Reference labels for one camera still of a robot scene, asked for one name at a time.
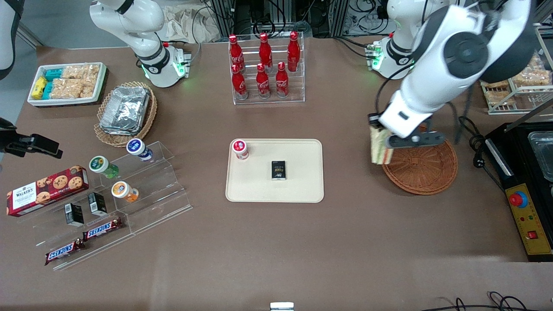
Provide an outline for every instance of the red switch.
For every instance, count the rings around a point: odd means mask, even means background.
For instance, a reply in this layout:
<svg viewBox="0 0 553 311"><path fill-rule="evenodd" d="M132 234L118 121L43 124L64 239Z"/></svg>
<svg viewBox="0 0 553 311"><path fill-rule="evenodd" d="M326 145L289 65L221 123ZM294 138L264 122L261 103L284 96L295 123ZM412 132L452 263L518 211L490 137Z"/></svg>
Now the red switch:
<svg viewBox="0 0 553 311"><path fill-rule="evenodd" d="M517 191L509 196L509 202L522 209L528 205L528 197L522 191Z"/></svg>
<svg viewBox="0 0 553 311"><path fill-rule="evenodd" d="M528 239L535 240L538 238L538 233L536 231L528 231Z"/></svg>

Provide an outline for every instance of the black package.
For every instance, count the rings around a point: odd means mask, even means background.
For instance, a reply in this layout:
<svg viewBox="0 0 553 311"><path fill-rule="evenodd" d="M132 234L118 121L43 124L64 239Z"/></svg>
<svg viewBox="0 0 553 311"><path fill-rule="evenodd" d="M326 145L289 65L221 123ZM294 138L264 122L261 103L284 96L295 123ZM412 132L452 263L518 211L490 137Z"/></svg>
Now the black package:
<svg viewBox="0 0 553 311"><path fill-rule="evenodd" d="M103 195L95 192L88 195L88 203L90 204L90 212L97 216L107 215L106 201Z"/></svg>
<svg viewBox="0 0 553 311"><path fill-rule="evenodd" d="M82 217L81 207L72 203L65 204L65 221L71 226L84 225L85 219Z"/></svg>
<svg viewBox="0 0 553 311"><path fill-rule="evenodd" d="M286 180L286 166L284 161L271 162L271 178L273 180Z"/></svg>

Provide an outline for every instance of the walker's cookie box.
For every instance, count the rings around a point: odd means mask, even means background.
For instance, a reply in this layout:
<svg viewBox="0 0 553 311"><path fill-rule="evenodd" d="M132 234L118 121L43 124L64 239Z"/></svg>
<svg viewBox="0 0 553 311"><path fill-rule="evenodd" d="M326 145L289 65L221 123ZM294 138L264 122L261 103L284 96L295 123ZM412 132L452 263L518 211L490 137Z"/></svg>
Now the walker's cookie box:
<svg viewBox="0 0 553 311"><path fill-rule="evenodd" d="M86 170L74 166L8 192L6 214L19 217L86 189Z"/></svg>

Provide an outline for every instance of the wicker basket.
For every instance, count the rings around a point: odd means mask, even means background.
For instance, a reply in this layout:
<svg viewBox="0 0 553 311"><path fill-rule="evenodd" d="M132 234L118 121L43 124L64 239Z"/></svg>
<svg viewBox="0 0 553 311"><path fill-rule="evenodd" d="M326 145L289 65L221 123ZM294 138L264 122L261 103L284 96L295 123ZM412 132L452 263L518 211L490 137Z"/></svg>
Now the wicker basket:
<svg viewBox="0 0 553 311"><path fill-rule="evenodd" d="M126 86L126 87L143 87L150 91L150 100L148 103L148 110L146 111L146 115L144 116L144 126L142 127L142 130L140 133L138 133L136 136L126 136L126 135L110 135L107 134L100 128L100 124L94 125L94 132L96 133L96 137L102 142L105 142L109 145L118 147L118 148L124 148L127 146L127 143L133 139L133 138L140 138L143 139L146 134L148 134L148 131L150 131L150 128L152 127L152 123L154 123L155 113L158 110L158 102L155 99L154 92L152 89L142 83L142 82L125 82L120 86ZM102 116L104 114L104 111L106 110L106 105L109 102L109 99L111 98L111 95L113 94L113 90L109 92L109 94L103 99L102 105L98 109L98 120L102 119Z"/></svg>
<svg viewBox="0 0 553 311"><path fill-rule="evenodd" d="M455 150L446 140L432 147L394 149L392 161L382 168L403 190L432 195L451 186L457 177L458 166Z"/></svg>

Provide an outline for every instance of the clear acrylic stand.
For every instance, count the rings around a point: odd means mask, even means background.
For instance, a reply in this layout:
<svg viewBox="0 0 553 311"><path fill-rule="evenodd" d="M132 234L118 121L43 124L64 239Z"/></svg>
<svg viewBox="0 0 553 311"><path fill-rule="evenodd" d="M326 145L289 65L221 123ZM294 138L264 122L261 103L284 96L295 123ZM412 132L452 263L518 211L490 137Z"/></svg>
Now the clear acrylic stand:
<svg viewBox="0 0 553 311"><path fill-rule="evenodd" d="M298 43L300 45L300 61L298 63L298 69L295 72L290 72L288 71L288 66L286 67L289 79L289 93L288 96L283 99L277 96L277 64L281 61L286 64L288 63L288 43L290 41L290 32L282 32L280 34L276 34L272 38L269 38L269 44L273 51L273 71L267 73L269 75L269 86L271 88L271 96L267 99L259 97L259 93L257 91L257 81L255 80L255 77L257 76L257 64L259 64L260 41L255 34L237 35L236 37L238 38L238 44L242 48L244 62L246 64L246 71L243 73L243 76L246 81L248 98L245 100L237 99L236 91L234 90L231 81L232 100L235 105L247 103L286 103L305 101L305 41L303 32L298 33ZM230 54L228 56L228 61L229 64L232 65Z"/></svg>
<svg viewBox="0 0 553 311"><path fill-rule="evenodd" d="M173 155L160 142L150 144L148 148L153 152L150 161L142 162L130 154L113 160L111 163L119 167L119 176L113 179L88 170L90 188L87 191L20 217L21 224L33 225L35 243L41 253L37 256L44 258L46 253L76 238L82 239L83 232L121 217L123 227L94 237L85 242L83 250L49 263L54 270L63 270L192 209L169 162ZM119 180L138 189L138 200L129 203L112 196L111 186ZM104 197L108 215L91 214L87 196L93 192ZM67 203L81 206L85 219L83 226L66 224L64 205Z"/></svg>

